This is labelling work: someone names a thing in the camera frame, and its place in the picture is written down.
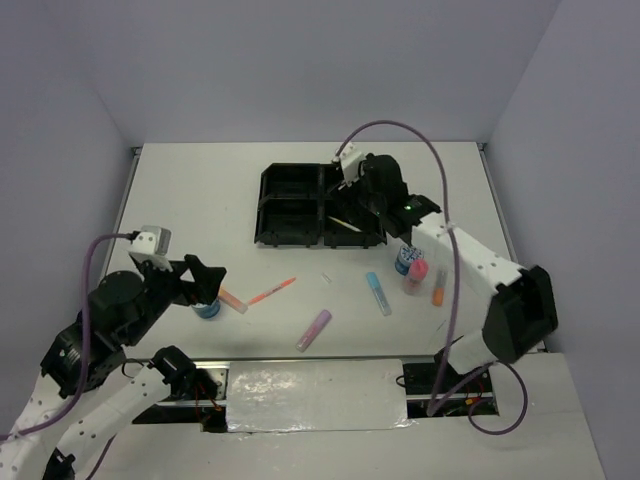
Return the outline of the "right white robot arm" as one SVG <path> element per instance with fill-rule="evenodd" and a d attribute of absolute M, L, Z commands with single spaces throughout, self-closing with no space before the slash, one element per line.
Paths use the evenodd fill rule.
<path fill-rule="evenodd" d="M 481 329 L 454 339 L 442 352 L 444 361 L 434 369 L 442 389 L 457 391 L 485 364 L 515 363 L 557 329 L 546 270 L 510 261 L 454 226 L 441 205 L 409 192 L 392 156 L 354 151 L 332 162 L 342 180 L 330 194 L 349 223 L 363 229 L 378 219 L 390 236 L 445 267 L 485 304 Z"/>

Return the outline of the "yellow highlighter pen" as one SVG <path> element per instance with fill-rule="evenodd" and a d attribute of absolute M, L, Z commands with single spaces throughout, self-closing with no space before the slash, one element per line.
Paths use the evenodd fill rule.
<path fill-rule="evenodd" d="M 341 220 L 341 219 L 336 218 L 336 217 L 333 217 L 333 216 L 327 216 L 327 218 L 328 218 L 331 222 L 333 222 L 333 223 L 335 223 L 335 224 L 337 224 L 337 225 L 340 225 L 340 226 L 342 226 L 342 227 L 344 227 L 344 228 L 346 228 L 346 229 L 349 229 L 349 230 L 351 230 L 351 231 L 353 231 L 353 232 L 356 232 L 356 233 L 362 233 L 362 230 L 361 230 L 361 229 L 359 229 L 358 227 L 356 227 L 356 226 L 354 226 L 354 225 L 351 225 L 350 223 L 348 223 L 348 222 L 346 222 L 346 221 L 344 221 L 344 220 Z"/>

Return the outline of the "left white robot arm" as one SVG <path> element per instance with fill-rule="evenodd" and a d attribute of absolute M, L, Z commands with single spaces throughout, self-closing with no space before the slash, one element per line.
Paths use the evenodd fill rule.
<path fill-rule="evenodd" d="M 172 305 L 191 307 L 218 297 L 226 275 L 197 256 L 163 270 L 150 261 L 116 271 L 86 294 L 77 319 L 53 341 L 40 376 L 11 433 L 1 443 L 4 479 L 71 479 L 100 448 L 153 404 L 216 391 L 203 370 L 176 346 L 158 350 L 120 391 L 87 414 L 108 377 Z"/>

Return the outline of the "orange highlighter pen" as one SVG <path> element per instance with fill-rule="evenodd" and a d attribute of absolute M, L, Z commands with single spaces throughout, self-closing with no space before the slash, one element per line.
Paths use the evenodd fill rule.
<path fill-rule="evenodd" d="M 267 298 L 267 297 L 273 295 L 274 293 L 276 293 L 276 292 L 284 289 L 285 287 L 289 286 L 290 284 L 295 282 L 295 280 L 296 280 L 296 277 L 292 277 L 292 278 L 289 278 L 289 279 L 279 283 L 278 285 L 276 285 L 274 287 L 271 287 L 271 288 L 267 289 L 266 291 L 260 293 L 259 295 L 255 296 L 254 298 L 250 299 L 247 302 L 247 305 L 251 306 L 251 305 L 254 305 L 254 304 L 264 300 L 265 298 Z"/>

